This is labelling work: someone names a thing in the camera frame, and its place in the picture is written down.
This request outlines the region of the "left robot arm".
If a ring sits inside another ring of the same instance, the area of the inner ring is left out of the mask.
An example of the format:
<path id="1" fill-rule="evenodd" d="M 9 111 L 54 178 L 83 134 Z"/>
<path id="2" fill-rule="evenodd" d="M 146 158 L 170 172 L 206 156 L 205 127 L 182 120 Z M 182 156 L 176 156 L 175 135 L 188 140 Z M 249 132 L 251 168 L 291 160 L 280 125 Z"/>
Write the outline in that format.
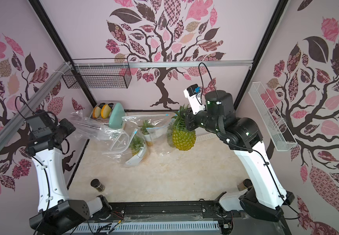
<path id="1" fill-rule="evenodd" d="M 25 151 L 33 160 L 39 186 L 38 213 L 29 219 L 30 227 L 42 235 L 62 235 L 91 217 L 110 216 L 112 208 L 102 195 L 88 202 L 69 197 L 62 142 L 76 130 L 73 124 L 44 110 L 25 121 L 31 127 Z"/>

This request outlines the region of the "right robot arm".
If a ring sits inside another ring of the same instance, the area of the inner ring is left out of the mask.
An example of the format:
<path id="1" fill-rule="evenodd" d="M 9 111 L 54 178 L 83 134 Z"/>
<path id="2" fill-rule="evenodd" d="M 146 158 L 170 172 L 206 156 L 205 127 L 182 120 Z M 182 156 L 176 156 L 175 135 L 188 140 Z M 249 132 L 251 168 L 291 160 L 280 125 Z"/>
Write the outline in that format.
<path id="1" fill-rule="evenodd" d="M 190 108 L 181 112 L 186 128 L 203 128 L 214 133 L 242 162 L 252 182 L 244 194 L 224 193 L 217 204 L 225 211 L 244 210 L 259 220 L 279 222 L 284 218 L 282 205 L 289 206 L 294 195 L 281 185 L 266 154 L 262 134 L 255 121 L 236 117 L 231 94 L 216 90 L 203 97 L 194 84 L 184 90 Z"/>

